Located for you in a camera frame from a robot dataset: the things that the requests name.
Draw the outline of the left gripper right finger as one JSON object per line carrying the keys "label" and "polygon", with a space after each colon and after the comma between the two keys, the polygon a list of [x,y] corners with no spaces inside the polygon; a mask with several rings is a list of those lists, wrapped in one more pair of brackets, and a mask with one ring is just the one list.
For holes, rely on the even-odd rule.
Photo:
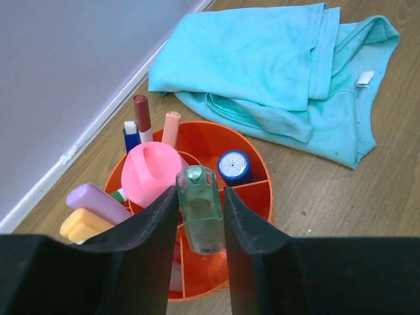
{"label": "left gripper right finger", "polygon": [[419,239],[294,238],[224,189],[234,314],[418,314]]}

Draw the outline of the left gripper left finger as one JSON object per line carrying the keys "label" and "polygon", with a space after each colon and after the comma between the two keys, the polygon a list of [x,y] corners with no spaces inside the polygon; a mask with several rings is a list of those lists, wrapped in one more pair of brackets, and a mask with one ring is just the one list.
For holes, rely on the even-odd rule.
{"label": "left gripper left finger", "polygon": [[81,245],[1,236],[2,314],[165,314],[179,201],[151,205]]}

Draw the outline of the orange cap highlighter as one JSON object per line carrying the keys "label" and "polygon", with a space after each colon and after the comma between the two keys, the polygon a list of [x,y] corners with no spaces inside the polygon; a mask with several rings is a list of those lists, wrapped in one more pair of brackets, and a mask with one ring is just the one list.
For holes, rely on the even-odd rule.
{"label": "orange cap highlighter", "polygon": [[114,225],[85,208],[73,211],[60,227],[60,235],[73,243],[81,244]]}

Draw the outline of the green cap white marker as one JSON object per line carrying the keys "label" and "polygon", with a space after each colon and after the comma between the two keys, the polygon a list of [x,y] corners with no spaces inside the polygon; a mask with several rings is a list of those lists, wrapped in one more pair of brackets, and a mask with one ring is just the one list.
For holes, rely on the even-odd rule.
{"label": "green cap white marker", "polygon": [[110,196],[113,197],[116,201],[118,201],[121,204],[128,201],[128,197],[126,196],[122,188],[119,188],[118,190],[110,193]]}

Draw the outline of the small green correction bottle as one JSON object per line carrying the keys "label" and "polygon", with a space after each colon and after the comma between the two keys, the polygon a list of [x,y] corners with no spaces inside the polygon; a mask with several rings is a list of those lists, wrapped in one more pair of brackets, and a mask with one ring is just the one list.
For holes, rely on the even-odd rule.
{"label": "small green correction bottle", "polygon": [[200,255],[222,251],[223,212],[215,173],[201,165],[188,166],[176,175],[176,187],[190,250]]}

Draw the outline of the blue cap white marker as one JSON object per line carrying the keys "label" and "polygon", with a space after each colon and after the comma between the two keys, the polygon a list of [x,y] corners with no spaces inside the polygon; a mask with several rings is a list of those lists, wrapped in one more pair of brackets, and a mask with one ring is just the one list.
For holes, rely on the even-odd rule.
{"label": "blue cap white marker", "polygon": [[135,121],[125,121],[123,128],[123,136],[127,154],[140,144],[140,137]]}

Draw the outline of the pink cap white marker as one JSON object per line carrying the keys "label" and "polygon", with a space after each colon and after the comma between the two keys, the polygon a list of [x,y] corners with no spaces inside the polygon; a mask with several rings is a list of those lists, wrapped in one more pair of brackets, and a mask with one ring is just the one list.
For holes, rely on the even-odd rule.
{"label": "pink cap white marker", "polygon": [[165,114],[165,122],[161,142],[177,149],[177,138],[179,134],[181,115],[178,112],[171,111]]}

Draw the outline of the dark red cap marker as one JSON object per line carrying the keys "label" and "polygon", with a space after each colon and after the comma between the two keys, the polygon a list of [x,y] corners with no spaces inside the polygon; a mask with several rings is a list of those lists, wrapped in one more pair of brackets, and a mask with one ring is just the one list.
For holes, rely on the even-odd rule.
{"label": "dark red cap marker", "polygon": [[141,94],[135,95],[133,97],[133,108],[140,142],[153,141],[148,98]]}

